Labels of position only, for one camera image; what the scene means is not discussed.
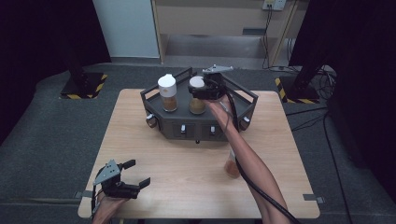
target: spice jar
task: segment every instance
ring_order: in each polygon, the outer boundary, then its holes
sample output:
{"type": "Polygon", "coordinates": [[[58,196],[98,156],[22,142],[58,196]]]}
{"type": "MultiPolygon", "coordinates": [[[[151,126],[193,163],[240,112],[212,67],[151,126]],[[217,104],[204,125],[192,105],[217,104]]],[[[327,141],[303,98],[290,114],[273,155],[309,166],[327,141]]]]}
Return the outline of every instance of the spice jar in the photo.
{"type": "MultiPolygon", "coordinates": [[[[194,88],[202,88],[205,85],[203,77],[192,77],[190,85],[194,88]]],[[[189,103],[189,110],[192,114],[200,115],[205,112],[205,103],[200,99],[192,98],[189,103]]]]}
{"type": "Polygon", "coordinates": [[[158,79],[158,88],[163,101],[163,110],[172,112],[177,109],[176,80],[171,74],[166,74],[158,79]]]}
{"type": "Polygon", "coordinates": [[[237,178],[241,175],[239,173],[238,166],[236,165],[235,154],[233,153],[232,149],[230,150],[230,155],[225,162],[224,171],[232,178],[237,178]]]}

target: black cable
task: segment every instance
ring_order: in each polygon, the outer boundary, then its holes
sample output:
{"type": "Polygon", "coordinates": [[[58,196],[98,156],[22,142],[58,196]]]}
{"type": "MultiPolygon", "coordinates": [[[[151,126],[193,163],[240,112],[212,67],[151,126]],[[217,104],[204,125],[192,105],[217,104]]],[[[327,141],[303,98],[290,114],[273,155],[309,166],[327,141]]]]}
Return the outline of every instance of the black cable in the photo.
{"type": "Polygon", "coordinates": [[[236,114],[236,108],[235,108],[235,103],[233,102],[233,97],[231,96],[231,94],[228,91],[226,91],[226,95],[228,97],[228,100],[230,101],[231,110],[233,113],[233,126],[239,132],[238,116],[236,114]]]}
{"type": "Polygon", "coordinates": [[[248,178],[247,174],[245,174],[244,170],[242,169],[241,164],[239,164],[237,158],[235,158],[235,162],[241,176],[254,190],[256,190],[257,193],[259,193],[265,200],[267,200],[271,205],[279,210],[279,212],[287,217],[292,223],[300,224],[300,221],[296,217],[294,217],[286,208],[284,208],[280,203],[271,198],[271,196],[262,191],[255,183],[253,183],[253,181],[248,178]]]}
{"type": "Polygon", "coordinates": [[[210,79],[210,78],[203,78],[203,81],[205,81],[205,82],[211,82],[211,83],[213,83],[213,84],[215,84],[216,86],[220,86],[220,84],[217,82],[217,81],[215,81],[215,80],[212,80],[212,79],[210,79]]]}
{"type": "MultiPolygon", "coordinates": [[[[105,167],[102,167],[102,168],[99,169],[98,173],[96,174],[95,179],[99,176],[99,174],[103,171],[103,169],[105,169],[105,167]]],[[[93,218],[94,218],[94,216],[95,216],[95,213],[93,212],[93,210],[94,210],[95,207],[96,207],[96,197],[97,197],[101,192],[103,192],[102,189],[100,189],[99,192],[96,194],[96,185],[93,185],[93,188],[92,188],[92,197],[91,197],[91,219],[92,219],[92,220],[93,220],[93,218]]]]}
{"type": "Polygon", "coordinates": [[[324,117],[323,115],[320,115],[320,116],[318,116],[318,117],[316,117],[316,118],[314,118],[314,119],[311,119],[311,120],[309,120],[309,121],[306,121],[306,122],[300,124],[299,126],[293,128],[293,129],[291,129],[291,131],[292,131],[292,132],[295,132],[295,131],[299,131],[299,130],[304,129],[304,128],[312,127],[312,126],[314,126],[316,123],[318,123],[320,120],[322,120],[323,117],[324,117]],[[305,125],[305,124],[307,124],[307,123],[309,123],[309,122],[311,122],[311,121],[314,121],[314,123],[312,123],[311,125],[302,127],[303,125],[305,125]]]}
{"type": "MultiPolygon", "coordinates": [[[[237,116],[236,116],[236,109],[235,109],[235,103],[233,101],[233,97],[231,94],[226,91],[227,97],[230,100],[230,105],[233,111],[233,126],[235,129],[238,131],[239,130],[239,125],[237,123],[237,116]]],[[[266,194],[264,191],[262,191],[256,184],[251,181],[248,176],[245,174],[244,170],[242,169],[241,165],[238,162],[238,159],[235,157],[235,162],[238,167],[239,173],[241,176],[245,179],[245,181],[252,187],[254,190],[256,190],[257,193],[259,193],[265,200],[267,200],[270,204],[272,204],[276,209],[278,209],[285,217],[287,217],[289,220],[291,220],[295,224],[300,224],[299,220],[295,218],[286,208],[284,208],[281,204],[279,204],[277,201],[275,201],[273,198],[271,198],[268,194],[266,194]]]]}
{"type": "Polygon", "coordinates": [[[335,172],[336,172],[336,174],[337,174],[338,183],[339,183],[340,189],[341,189],[341,194],[342,194],[342,196],[343,196],[344,204],[345,204],[345,206],[346,206],[347,218],[348,218],[348,220],[349,220],[349,223],[353,224],[352,217],[351,217],[350,211],[349,211],[349,207],[348,207],[348,205],[347,205],[347,197],[346,197],[346,195],[345,195],[344,187],[343,187],[343,184],[342,184],[342,182],[341,182],[340,173],[338,172],[338,165],[337,165],[337,162],[336,162],[336,160],[335,160],[334,153],[333,153],[333,151],[332,151],[332,144],[330,143],[329,135],[327,134],[327,129],[326,129],[326,118],[327,118],[328,115],[329,115],[329,111],[324,115],[324,118],[323,118],[323,129],[324,129],[324,134],[325,134],[325,136],[326,136],[327,145],[329,146],[329,150],[330,150],[330,152],[331,152],[331,154],[332,154],[332,162],[334,163],[335,172]]]}
{"type": "Polygon", "coordinates": [[[311,112],[311,111],[316,111],[316,110],[322,110],[322,109],[327,109],[327,107],[326,107],[326,106],[323,106],[323,107],[319,107],[319,108],[315,108],[315,109],[309,109],[309,110],[304,110],[304,111],[298,111],[298,112],[286,114],[286,116],[291,116],[291,115],[296,115],[296,114],[303,114],[303,113],[306,113],[306,112],[311,112]]]}
{"type": "Polygon", "coordinates": [[[319,88],[317,92],[322,99],[329,100],[334,90],[335,80],[330,76],[329,72],[324,69],[324,65],[319,69],[318,75],[321,77],[318,81],[319,88]]]}
{"type": "Polygon", "coordinates": [[[314,121],[312,124],[307,125],[307,126],[304,126],[304,127],[301,127],[301,126],[295,127],[295,128],[292,129],[291,131],[292,131],[292,132],[296,132],[296,131],[299,131],[299,130],[301,130],[301,129],[310,128],[310,127],[314,126],[315,124],[317,124],[317,123],[318,123],[319,121],[321,121],[321,120],[323,120],[323,118],[321,118],[321,116],[320,116],[319,118],[310,120],[310,121],[314,121]]]}
{"type": "Polygon", "coordinates": [[[262,42],[263,42],[264,47],[265,47],[265,58],[264,58],[264,61],[262,62],[262,68],[264,68],[265,61],[267,61],[267,63],[268,63],[267,68],[270,68],[270,60],[269,60],[269,54],[268,54],[268,34],[267,34],[267,31],[268,31],[268,27],[270,25],[270,21],[271,21],[271,18],[272,18],[272,12],[273,12],[273,9],[272,9],[272,6],[270,5],[270,6],[268,6],[267,22],[265,23],[265,33],[264,33],[264,36],[263,36],[263,39],[262,39],[262,42]]]}

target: table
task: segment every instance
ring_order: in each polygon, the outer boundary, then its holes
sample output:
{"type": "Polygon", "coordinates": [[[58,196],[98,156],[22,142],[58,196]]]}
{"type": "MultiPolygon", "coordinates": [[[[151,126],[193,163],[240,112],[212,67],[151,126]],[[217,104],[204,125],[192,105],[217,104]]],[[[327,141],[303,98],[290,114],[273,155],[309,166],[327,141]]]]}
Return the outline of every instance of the table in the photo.
{"type": "MultiPolygon", "coordinates": [[[[243,178],[232,179],[223,170],[228,143],[166,139],[147,125],[141,91],[120,92],[86,190],[92,190],[92,181],[109,160],[136,160],[136,166],[122,171],[121,180],[137,185],[151,177],[151,184],[117,217],[261,218],[243,178]]],[[[298,218],[318,217],[317,202],[303,196],[313,191],[277,93],[254,93],[259,100],[242,135],[273,172],[290,212],[298,218]]],[[[78,214],[91,215],[90,198],[82,199],[78,214]]]]}

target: black curtain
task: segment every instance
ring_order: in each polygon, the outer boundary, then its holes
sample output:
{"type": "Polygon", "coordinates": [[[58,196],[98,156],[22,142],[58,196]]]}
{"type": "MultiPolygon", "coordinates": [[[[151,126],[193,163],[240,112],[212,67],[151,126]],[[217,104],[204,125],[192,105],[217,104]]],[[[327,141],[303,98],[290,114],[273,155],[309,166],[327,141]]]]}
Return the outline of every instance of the black curtain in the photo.
{"type": "Polygon", "coordinates": [[[311,0],[290,65],[319,57],[337,74],[332,119],[355,160],[396,202],[396,2],[311,0]],[[331,18],[332,24],[326,23],[331,18]],[[320,34],[330,38],[320,42],[320,34]]]}
{"type": "Polygon", "coordinates": [[[48,12],[81,66],[111,62],[92,0],[1,1],[0,144],[33,99],[36,83],[69,70],[48,12]]]}

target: white wall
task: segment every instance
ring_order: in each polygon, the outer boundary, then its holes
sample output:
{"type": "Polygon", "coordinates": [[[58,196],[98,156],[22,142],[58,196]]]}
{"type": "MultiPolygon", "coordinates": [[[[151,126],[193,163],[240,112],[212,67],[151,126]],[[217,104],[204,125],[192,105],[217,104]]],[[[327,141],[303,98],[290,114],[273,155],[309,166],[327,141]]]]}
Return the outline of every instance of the white wall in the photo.
{"type": "Polygon", "coordinates": [[[93,3],[111,57],[160,57],[150,0],[93,3]]]}

